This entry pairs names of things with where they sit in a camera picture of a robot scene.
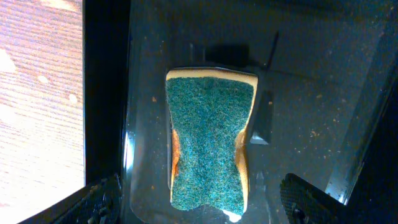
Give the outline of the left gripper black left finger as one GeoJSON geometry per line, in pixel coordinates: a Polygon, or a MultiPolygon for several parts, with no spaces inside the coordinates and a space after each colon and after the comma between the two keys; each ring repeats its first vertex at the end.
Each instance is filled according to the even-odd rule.
{"type": "Polygon", "coordinates": [[[114,174],[89,184],[20,224],[110,224],[117,223],[121,185],[114,174]]]}

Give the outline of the black rectangular tray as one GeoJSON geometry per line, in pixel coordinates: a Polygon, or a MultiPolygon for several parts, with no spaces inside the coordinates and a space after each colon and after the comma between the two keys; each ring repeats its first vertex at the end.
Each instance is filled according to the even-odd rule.
{"type": "Polygon", "coordinates": [[[85,1],[86,180],[118,173],[121,223],[227,223],[169,202],[165,76],[225,67],[258,76],[243,223],[287,223],[293,173],[349,223],[397,222],[396,1],[85,1]]]}

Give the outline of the green and yellow sponge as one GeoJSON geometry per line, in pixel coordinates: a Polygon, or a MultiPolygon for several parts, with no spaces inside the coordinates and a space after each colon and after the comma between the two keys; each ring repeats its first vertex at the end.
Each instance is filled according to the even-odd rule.
{"type": "Polygon", "coordinates": [[[170,203],[208,205],[238,222],[248,207],[248,124],[258,78],[215,68],[171,70],[165,78],[172,131],[170,203]]]}

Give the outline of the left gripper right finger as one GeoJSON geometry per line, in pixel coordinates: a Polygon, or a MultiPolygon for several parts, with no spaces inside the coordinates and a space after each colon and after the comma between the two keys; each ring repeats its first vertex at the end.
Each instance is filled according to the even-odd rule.
{"type": "Polygon", "coordinates": [[[280,200],[293,224],[348,223],[348,199],[345,190],[327,187],[324,191],[293,173],[280,183],[280,200]]]}

